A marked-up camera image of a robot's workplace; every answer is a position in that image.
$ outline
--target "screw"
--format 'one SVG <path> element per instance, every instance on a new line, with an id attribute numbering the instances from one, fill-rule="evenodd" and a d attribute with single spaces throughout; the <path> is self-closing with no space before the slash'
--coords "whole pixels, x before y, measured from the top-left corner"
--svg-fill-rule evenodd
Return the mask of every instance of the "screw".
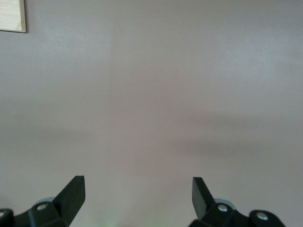
<path id="1" fill-rule="evenodd" d="M 219 209 L 219 211 L 222 211 L 222 212 L 227 212 L 228 211 L 227 207 L 223 204 L 220 204 L 218 206 L 218 209 Z"/>
<path id="2" fill-rule="evenodd" d="M 44 210 L 47 207 L 48 203 L 43 203 L 37 207 L 37 210 Z"/>
<path id="3" fill-rule="evenodd" d="M 263 221 L 267 221 L 267 220 L 268 220 L 267 215 L 266 215 L 265 213 L 263 213 L 263 212 L 258 212 L 258 213 L 257 213 L 257 217 L 258 217 L 259 219 L 263 220 Z"/>

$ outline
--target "gray wall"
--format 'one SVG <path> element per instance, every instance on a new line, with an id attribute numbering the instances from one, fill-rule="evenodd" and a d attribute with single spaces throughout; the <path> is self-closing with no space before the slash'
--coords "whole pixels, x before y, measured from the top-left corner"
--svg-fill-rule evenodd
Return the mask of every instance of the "gray wall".
<path id="1" fill-rule="evenodd" d="M 85 175 L 73 227 L 186 227 L 193 176 L 302 226 L 303 2 L 26 0 L 0 32 L 0 206 Z"/>

